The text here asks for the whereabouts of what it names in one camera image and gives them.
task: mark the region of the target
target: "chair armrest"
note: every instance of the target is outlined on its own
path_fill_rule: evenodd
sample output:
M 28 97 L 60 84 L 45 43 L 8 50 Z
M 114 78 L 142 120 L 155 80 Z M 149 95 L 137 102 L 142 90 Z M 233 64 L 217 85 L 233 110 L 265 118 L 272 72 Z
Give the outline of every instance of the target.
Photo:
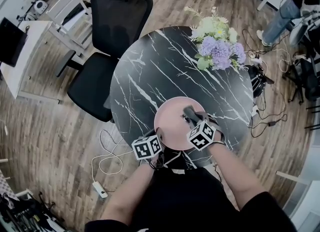
M 59 62 L 58 66 L 55 69 L 55 75 L 57 77 L 59 77 L 61 75 L 61 73 L 64 71 L 64 69 L 66 68 L 66 66 L 72 67 L 76 70 L 81 70 L 82 69 L 82 65 L 73 61 L 72 58 L 74 57 L 74 55 L 76 54 L 76 52 L 74 50 L 69 50 L 65 56 L 61 59 L 61 61 Z

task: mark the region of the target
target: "round table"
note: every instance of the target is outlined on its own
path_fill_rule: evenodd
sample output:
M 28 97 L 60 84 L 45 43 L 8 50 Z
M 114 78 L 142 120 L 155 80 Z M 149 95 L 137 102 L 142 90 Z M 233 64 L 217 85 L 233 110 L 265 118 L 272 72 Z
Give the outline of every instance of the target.
M 149 33 L 121 57 L 113 74 L 110 106 L 114 122 L 131 143 L 153 129 L 159 107 L 168 99 L 197 100 L 221 126 L 229 149 L 237 150 L 248 132 L 253 89 L 247 71 L 197 69 L 197 48 L 189 27 L 168 27 Z M 211 163 L 207 149 L 166 148 L 169 168 L 192 169 Z

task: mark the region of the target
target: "chair backrest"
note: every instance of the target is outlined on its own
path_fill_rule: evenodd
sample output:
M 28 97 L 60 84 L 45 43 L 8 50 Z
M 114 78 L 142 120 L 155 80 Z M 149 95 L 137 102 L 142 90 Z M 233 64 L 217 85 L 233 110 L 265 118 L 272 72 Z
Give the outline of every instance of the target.
M 90 0 L 92 43 L 98 50 L 120 58 L 140 36 L 153 0 Z
M 59 26 L 62 25 L 63 20 L 66 16 L 78 5 L 81 4 L 87 14 L 90 11 L 85 6 L 83 0 L 58 0 L 46 14 Z

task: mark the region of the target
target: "chair seat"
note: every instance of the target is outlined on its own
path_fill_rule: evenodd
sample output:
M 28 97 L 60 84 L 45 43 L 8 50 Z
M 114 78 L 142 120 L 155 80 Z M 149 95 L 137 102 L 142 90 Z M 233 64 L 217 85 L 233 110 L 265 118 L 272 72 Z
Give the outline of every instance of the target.
M 73 79 L 67 94 L 81 109 L 100 121 L 110 121 L 111 110 L 104 107 L 118 60 L 101 53 L 92 54 Z

